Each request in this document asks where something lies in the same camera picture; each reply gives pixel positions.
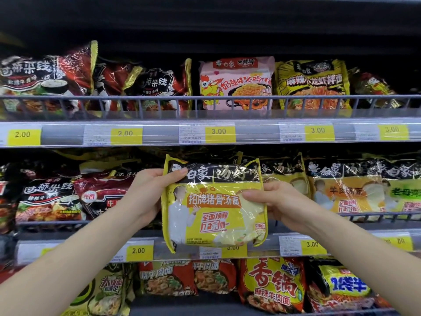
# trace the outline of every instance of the hand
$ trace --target hand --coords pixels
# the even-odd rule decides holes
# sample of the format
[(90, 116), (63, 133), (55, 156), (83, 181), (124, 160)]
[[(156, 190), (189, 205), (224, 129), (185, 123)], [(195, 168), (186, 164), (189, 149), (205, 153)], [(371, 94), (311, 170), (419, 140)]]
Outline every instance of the hand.
[(194, 205), (194, 206), (193, 206), (193, 212), (192, 212), (192, 214), (193, 214), (193, 215), (196, 215), (196, 213), (197, 213), (199, 210), (200, 210), (200, 207), (198, 207), (197, 205)]
[(272, 181), (263, 186), (264, 190), (243, 191), (244, 198), (251, 202), (267, 203), (269, 218), (281, 221), (298, 233), (311, 234), (312, 222), (320, 215), (331, 213), (286, 182)]
[(140, 219), (140, 228), (148, 225), (161, 209), (161, 194), (164, 189), (187, 175), (187, 168), (162, 175), (163, 169), (140, 171), (133, 180), (127, 193), (117, 203), (119, 211)]

